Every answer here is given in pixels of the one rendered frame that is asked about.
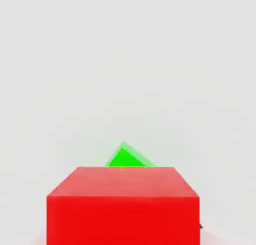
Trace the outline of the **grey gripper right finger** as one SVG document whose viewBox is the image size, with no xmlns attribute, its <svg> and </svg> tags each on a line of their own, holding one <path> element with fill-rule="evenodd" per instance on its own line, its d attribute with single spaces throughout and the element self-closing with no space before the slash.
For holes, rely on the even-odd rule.
<svg viewBox="0 0 256 245">
<path fill-rule="evenodd" d="M 228 242 L 200 224 L 200 245 L 228 245 Z"/>
</svg>

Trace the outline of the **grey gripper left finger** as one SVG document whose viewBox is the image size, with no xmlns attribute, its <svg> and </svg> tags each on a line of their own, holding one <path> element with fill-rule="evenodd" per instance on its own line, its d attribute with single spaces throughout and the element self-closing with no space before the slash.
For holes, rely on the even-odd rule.
<svg viewBox="0 0 256 245">
<path fill-rule="evenodd" d="M 47 245 L 46 233 L 40 233 L 26 242 L 26 245 Z"/>
</svg>

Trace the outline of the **small red cube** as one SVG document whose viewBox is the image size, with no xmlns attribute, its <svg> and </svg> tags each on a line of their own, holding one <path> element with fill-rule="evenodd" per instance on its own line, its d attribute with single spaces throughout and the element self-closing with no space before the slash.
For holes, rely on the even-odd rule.
<svg viewBox="0 0 256 245">
<path fill-rule="evenodd" d="M 78 167 L 46 198 L 46 245 L 200 241 L 200 197 L 173 167 Z"/>
</svg>

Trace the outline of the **small green cube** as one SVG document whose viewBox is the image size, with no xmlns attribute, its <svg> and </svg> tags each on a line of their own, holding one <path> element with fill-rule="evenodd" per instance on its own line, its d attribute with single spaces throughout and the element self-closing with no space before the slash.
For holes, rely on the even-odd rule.
<svg viewBox="0 0 256 245">
<path fill-rule="evenodd" d="M 156 167 L 156 165 L 123 141 L 106 162 L 105 167 Z"/>
</svg>

